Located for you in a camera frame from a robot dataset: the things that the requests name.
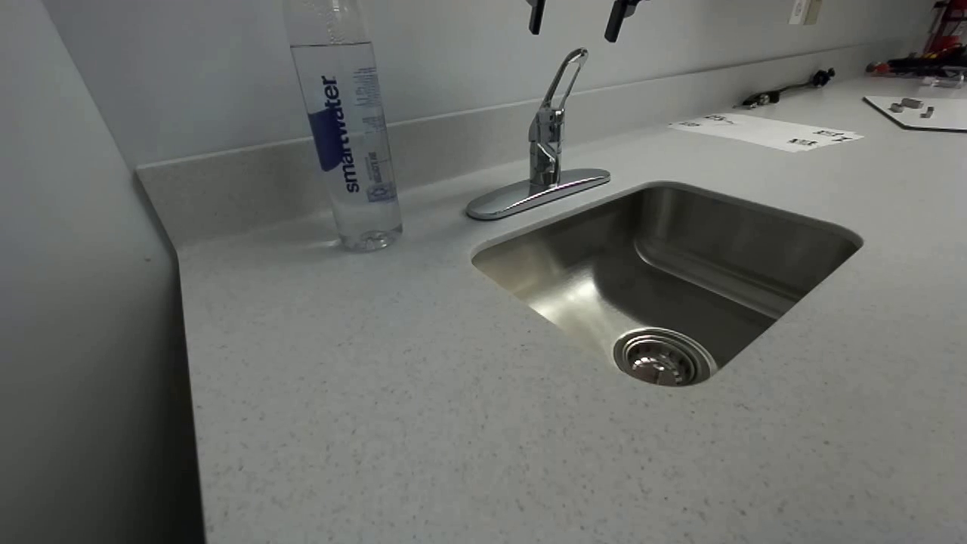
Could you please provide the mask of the black pen tool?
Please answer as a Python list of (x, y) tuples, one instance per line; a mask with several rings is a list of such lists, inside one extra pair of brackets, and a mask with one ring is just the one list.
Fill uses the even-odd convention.
[(815, 71), (807, 81), (796, 81), (796, 84), (783, 84), (783, 87), (750, 94), (739, 105), (742, 108), (770, 105), (770, 103), (781, 103), (783, 96), (797, 94), (797, 92), (825, 87), (833, 75), (838, 75), (838, 71)]

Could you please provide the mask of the stainless steel sink basin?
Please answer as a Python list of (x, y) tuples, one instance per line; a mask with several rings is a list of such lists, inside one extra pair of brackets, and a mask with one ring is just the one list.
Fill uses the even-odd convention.
[(667, 327), (726, 370), (861, 245), (819, 219), (658, 182), (480, 248), (471, 264), (612, 366), (627, 331)]

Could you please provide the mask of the wall outlet plate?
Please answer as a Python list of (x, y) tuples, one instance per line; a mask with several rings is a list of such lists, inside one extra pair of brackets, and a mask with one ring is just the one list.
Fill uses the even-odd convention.
[(793, 29), (815, 24), (819, 22), (819, 8), (822, 8), (822, 0), (793, 0), (789, 24)]

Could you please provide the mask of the sink drain strainer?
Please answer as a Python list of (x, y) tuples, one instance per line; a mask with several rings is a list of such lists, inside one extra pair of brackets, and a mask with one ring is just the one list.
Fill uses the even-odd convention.
[(708, 381), (720, 362), (685, 334), (667, 327), (636, 327), (615, 341), (621, 372), (655, 387), (692, 387)]

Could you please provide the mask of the clear water bottle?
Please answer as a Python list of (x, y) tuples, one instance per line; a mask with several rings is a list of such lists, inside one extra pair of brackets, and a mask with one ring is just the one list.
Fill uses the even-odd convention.
[(374, 45), (357, 0), (283, 0), (291, 60), (345, 251), (399, 243), (403, 216)]

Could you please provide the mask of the white paper sheet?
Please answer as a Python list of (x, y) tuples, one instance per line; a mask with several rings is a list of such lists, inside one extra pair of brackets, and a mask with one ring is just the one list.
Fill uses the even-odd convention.
[(676, 131), (793, 155), (860, 141), (860, 132), (850, 131), (759, 119), (743, 113), (715, 113), (701, 119), (685, 119), (676, 122)]

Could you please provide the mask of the red black device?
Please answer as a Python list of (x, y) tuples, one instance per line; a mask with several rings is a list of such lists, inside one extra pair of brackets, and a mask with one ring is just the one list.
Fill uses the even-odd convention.
[(967, 74), (967, 0), (935, 0), (927, 39), (919, 51), (867, 67), (872, 75), (938, 75)]

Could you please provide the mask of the chrome sink faucet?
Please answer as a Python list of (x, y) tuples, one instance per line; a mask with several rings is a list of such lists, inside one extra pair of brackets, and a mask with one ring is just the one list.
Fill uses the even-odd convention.
[(505, 221), (528, 209), (603, 188), (612, 182), (608, 170), (565, 170), (563, 167), (563, 128), (565, 103), (588, 65), (590, 51), (575, 49), (561, 65), (533, 125), (528, 125), (528, 175), (507, 188), (474, 196), (462, 216), (471, 221)]

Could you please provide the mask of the black framed board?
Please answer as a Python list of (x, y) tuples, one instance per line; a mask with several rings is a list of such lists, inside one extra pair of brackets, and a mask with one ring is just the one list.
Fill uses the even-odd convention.
[(957, 96), (881, 96), (867, 105), (904, 131), (967, 132), (967, 100)]

